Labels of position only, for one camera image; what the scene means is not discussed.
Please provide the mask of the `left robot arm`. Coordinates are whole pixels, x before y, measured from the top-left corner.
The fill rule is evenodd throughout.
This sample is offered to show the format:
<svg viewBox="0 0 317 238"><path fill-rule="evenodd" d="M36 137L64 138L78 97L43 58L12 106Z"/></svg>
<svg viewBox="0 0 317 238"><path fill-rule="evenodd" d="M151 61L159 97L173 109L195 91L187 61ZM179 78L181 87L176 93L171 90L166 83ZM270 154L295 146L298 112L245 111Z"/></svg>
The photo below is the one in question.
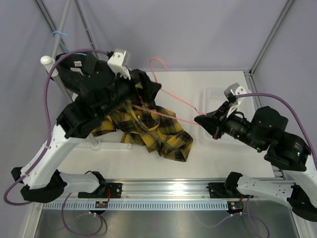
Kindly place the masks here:
<svg viewBox="0 0 317 238"><path fill-rule="evenodd" d="M84 193L93 198L105 195L107 182L96 171L67 174L57 168L68 154L124 102L151 104L161 84L150 80L138 69L130 78L119 73L94 73L70 85L77 94L49 127L49 137L42 149L26 166L15 167L11 174L15 183L22 183L24 204L48 203L64 193Z"/></svg>

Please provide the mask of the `white plastic basket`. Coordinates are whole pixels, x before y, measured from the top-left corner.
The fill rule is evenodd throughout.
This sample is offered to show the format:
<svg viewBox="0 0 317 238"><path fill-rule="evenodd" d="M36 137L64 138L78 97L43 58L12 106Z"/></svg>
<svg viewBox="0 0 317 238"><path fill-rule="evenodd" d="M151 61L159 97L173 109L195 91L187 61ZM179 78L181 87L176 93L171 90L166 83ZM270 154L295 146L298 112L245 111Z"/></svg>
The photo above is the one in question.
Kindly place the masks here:
<svg viewBox="0 0 317 238"><path fill-rule="evenodd" d="M209 86L201 95L200 109L209 113L218 109L227 99L224 95L225 86ZM255 106L252 98L245 98L238 107L237 111L242 112L248 121L251 121L255 114ZM242 146L238 140L224 134L221 139L214 140L212 136L203 128L198 129L198 139L201 143L214 143L214 144L231 144Z"/></svg>

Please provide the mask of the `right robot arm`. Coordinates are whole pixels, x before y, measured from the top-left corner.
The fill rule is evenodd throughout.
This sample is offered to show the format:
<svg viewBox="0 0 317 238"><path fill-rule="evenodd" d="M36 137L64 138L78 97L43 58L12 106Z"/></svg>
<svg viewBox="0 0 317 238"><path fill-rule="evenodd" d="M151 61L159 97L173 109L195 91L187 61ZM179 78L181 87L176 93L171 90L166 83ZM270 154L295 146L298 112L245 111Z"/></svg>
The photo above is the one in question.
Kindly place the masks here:
<svg viewBox="0 0 317 238"><path fill-rule="evenodd" d="M224 182L228 196L258 196L282 204L297 216L317 220L317 170L314 168L311 148L299 136L285 131L288 119L275 109L265 106L257 109L251 121L239 111L231 111L224 102L216 111L194 118L214 140L224 134L255 149L265 152L264 159L288 173L295 183L278 185L230 172Z"/></svg>

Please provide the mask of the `yellow plaid flannel shirt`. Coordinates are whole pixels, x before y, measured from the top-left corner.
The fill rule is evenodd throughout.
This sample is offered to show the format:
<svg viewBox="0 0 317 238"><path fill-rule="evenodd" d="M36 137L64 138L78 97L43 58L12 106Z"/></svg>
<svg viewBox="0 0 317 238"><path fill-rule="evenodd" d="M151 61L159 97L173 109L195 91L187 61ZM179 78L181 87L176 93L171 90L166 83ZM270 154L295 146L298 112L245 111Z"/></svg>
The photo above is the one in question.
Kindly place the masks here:
<svg viewBox="0 0 317 238"><path fill-rule="evenodd" d="M186 162L193 145L193 137L176 119L175 112L142 102L127 100L92 134L102 136L120 130L122 143L144 146L149 153L156 151L165 159Z"/></svg>

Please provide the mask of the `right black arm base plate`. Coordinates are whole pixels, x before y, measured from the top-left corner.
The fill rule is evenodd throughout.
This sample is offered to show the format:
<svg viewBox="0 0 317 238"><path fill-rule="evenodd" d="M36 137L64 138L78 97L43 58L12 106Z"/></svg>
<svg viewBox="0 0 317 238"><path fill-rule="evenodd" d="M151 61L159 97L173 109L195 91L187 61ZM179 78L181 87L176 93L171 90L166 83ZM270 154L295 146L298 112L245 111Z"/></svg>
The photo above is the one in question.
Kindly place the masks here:
<svg viewBox="0 0 317 238"><path fill-rule="evenodd" d="M230 194L226 191L223 182L210 182L207 185L210 198L241 198L240 194Z"/></svg>

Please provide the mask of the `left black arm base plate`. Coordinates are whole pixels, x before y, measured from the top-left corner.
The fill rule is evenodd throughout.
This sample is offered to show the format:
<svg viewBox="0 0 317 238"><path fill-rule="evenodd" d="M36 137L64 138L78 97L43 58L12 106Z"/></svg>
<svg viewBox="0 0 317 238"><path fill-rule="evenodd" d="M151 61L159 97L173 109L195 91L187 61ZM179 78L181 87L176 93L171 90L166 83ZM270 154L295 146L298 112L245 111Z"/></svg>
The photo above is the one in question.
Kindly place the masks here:
<svg viewBox="0 0 317 238"><path fill-rule="evenodd" d="M94 192L79 192L78 198L88 198L88 199L97 199L97 198L121 198L122 194L122 183L119 182L107 182L106 185L99 186Z"/></svg>

